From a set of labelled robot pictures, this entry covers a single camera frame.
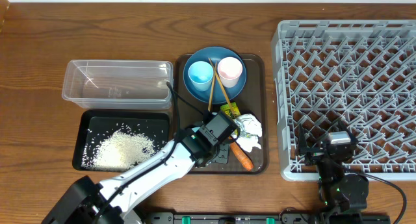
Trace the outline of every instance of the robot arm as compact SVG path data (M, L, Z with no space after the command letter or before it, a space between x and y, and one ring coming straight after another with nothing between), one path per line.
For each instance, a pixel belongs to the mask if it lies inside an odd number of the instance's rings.
M164 159L172 149L173 144L173 140L169 141L163 149L149 160L112 179L101 181L99 183L99 185L102 186L102 189L99 191L100 194L105 199L109 199L118 187ZM114 200L111 201L110 205L113 207L119 206L122 209L122 214L120 214L120 216L124 219L127 213L145 200L149 195L156 192L165 184L186 175L195 164L195 161L192 161L191 158L191 154L185 146L182 143L178 143L175 151L166 163L131 183L121 194L117 195Z
M177 132L177 143L168 142L149 160L94 184L87 176L73 183L42 224L124 223L128 213L165 184L183 177L193 166L206 166L217 156L238 126L225 113L208 115L199 129Z
M367 207L369 181L357 174L345 175L342 162L350 160L357 147L357 138L338 121L339 131L331 132L328 137L308 147L302 125L299 125L299 155L305 156L305 165L317 166L319 173L319 195L326 207L313 223L337 223L336 219L347 223L364 223L361 210Z

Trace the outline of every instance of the cable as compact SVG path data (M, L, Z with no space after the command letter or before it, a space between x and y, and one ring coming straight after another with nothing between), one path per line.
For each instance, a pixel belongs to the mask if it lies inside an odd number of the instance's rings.
M174 92L172 85L169 82L166 82L166 85L168 86L173 100L174 100L174 106L176 109L176 115L177 115L177 129L178 132L175 135L175 139L174 139L174 145L172 146L172 149L170 150L170 152L167 154L167 156L162 159L159 163L155 164L154 166L152 166L151 168L145 170L144 172L134 176L132 179L130 179L129 181L127 181L125 184L121 185L119 188L117 188L117 190L110 196L110 198L105 201L104 205L100 208L100 210L98 211L98 213L96 214L93 223L98 223L98 219L104 214L104 211L108 208L108 206L110 205L111 201L114 200L114 198L116 198L117 195L121 194L124 190L124 188L128 187L131 183L135 182L137 179L141 178L143 175L146 175L147 173L149 173L150 171L156 169L157 167L163 165L166 163L166 161L171 157L171 155L174 153L177 142L179 141L179 131L181 128L181 122L180 122L180 117L179 117L179 109L177 108L177 95Z
M187 104L188 106L192 107L194 110L198 111L200 114L203 115L201 110L198 110L194 105L190 104L187 100L183 99L179 94L177 94L177 92L175 90L170 90L171 92L173 91L175 93L175 96L177 98L179 98L181 101L183 101L185 104Z
M407 198L406 198L406 194L403 192L403 190L402 190L400 187L398 187L396 184L393 184L392 182L389 182L389 181L387 181L387 180L381 179L381 178L379 178L379 177L375 177L375 176L373 176L373 175L369 175L369 174L366 174L366 173L362 173L362 172L354 171L354 170L352 170L352 169L350 169L350 168L346 168L346 167L344 167L344 166L339 165L338 163L336 163L334 160L332 160L332 158L331 158L331 161L332 161L332 163L333 163L333 164L335 164L338 168L344 169L345 171L347 171L347 172L349 172L349 173L355 173L356 175L361 175L361 176L364 176L364 177L367 177L367 178L370 178L370 179L377 180L377 181L379 181L379 182L382 182L382 183L384 183L384 184L387 184L387 185L389 185L389 186L392 186L392 187L393 187L393 188L395 188L398 192L400 192L400 194L402 195L402 198L403 198L402 210L400 211L400 213L399 213L398 217L396 218L396 221L395 221L393 224L398 224L398 223L399 223L399 221L402 219L402 217L403 217L403 215L404 215L404 212L406 211L406 207L407 207L407 204L408 204L408 200L407 200Z
M282 213L284 213L284 211L291 211L291 210L296 210L296 208L294 208L294 207L287 207L287 208L284 208L281 212L280 212L280 214L279 214L279 221L281 221L281 219L280 219L280 216L281 216L281 214ZM303 219L303 221L305 221L306 223L307 223L307 219L304 217L304 215L303 214L299 214L300 215L300 217Z

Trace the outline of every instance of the blue cup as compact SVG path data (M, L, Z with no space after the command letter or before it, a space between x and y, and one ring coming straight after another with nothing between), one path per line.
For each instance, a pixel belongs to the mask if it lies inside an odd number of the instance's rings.
M188 76L195 89L204 92L211 87L214 69L208 62L194 62L189 67Z

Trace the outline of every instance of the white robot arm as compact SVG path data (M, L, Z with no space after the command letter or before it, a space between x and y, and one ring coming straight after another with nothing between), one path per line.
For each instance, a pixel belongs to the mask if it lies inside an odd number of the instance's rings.
M139 173L153 167L166 157L172 149L174 141L169 141L156 155L149 160L139 164L138 166L118 175L112 179L106 179L99 184L102 186L100 194L109 199L110 196L127 181L134 178ZM182 143L176 145L175 151L172 153L166 163L153 169L149 173L143 175L126 187L123 192L117 195L110 203L111 206L119 206L122 209L120 216L124 219L126 215L142 202L145 198L156 192L165 184L173 180L180 179L186 175L194 166L195 162L191 160L190 152Z
M73 183L42 224L125 223L145 198L165 184L183 177L194 166L206 166L217 156L219 145L238 126L225 113L208 115L199 129L177 132L149 160L98 184L85 176Z

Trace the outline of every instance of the white cup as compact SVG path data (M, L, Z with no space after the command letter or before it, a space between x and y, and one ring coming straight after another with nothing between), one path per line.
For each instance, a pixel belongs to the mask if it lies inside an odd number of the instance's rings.
M234 87L242 74L240 60L233 57L223 58L218 64L218 74L224 87Z

